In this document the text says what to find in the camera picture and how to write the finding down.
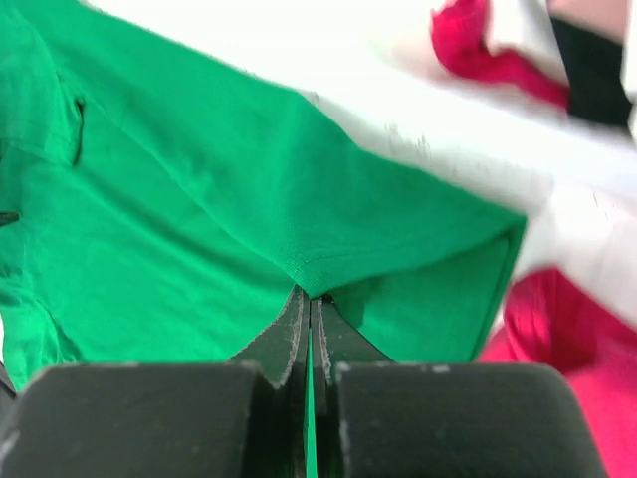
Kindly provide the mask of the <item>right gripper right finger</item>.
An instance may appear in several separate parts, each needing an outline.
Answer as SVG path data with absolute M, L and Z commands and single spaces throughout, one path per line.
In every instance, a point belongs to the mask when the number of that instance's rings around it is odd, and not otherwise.
M 321 477 L 602 477 L 563 377 L 542 364 L 395 362 L 311 303 Z

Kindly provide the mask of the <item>green t shirt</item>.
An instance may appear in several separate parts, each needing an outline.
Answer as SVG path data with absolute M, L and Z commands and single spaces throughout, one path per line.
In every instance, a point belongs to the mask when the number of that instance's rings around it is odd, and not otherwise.
M 222 362 L 308 297 L 390 359 L 484 343 L 526 221 L 308 98 L 76 1 L 1 5 L 1 420 L 43 370 Z

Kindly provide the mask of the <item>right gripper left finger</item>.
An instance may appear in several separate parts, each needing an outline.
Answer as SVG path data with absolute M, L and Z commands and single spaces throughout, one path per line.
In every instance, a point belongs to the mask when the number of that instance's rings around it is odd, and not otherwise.
M 302 477 L 308 297 L 222 362 L 67 364 L 1 423 L 5 477 Z

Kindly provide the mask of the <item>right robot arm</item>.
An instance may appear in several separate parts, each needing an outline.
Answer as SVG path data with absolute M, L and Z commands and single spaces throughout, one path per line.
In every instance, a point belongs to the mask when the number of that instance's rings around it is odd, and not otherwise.
M 379 60 L 375 1 L 5 1 L 4 359 L 221 360 L 293 285 L 392 358 L 560 369 L 636 473 L 635 154 Z

